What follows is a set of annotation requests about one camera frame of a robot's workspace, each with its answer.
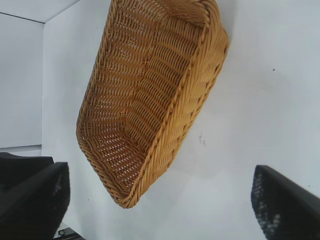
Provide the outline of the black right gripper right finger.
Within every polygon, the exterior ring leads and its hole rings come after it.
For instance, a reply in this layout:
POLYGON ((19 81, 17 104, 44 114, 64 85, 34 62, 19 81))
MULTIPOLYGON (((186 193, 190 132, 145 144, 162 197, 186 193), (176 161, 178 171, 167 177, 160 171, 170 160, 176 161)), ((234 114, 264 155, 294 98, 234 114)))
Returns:
POLYGON ((320 199, 273 168, 255 167, 250 201, 266 239, 320 238, 320 199))

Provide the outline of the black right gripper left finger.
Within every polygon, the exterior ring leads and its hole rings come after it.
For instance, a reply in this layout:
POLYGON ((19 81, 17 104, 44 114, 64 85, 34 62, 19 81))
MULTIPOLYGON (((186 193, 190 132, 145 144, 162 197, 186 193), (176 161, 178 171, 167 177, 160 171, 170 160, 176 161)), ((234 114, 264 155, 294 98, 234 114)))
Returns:
POLYGON ((52 240, 71 198, 69 166, 51 164, 0 195, 2 240, 52 240))

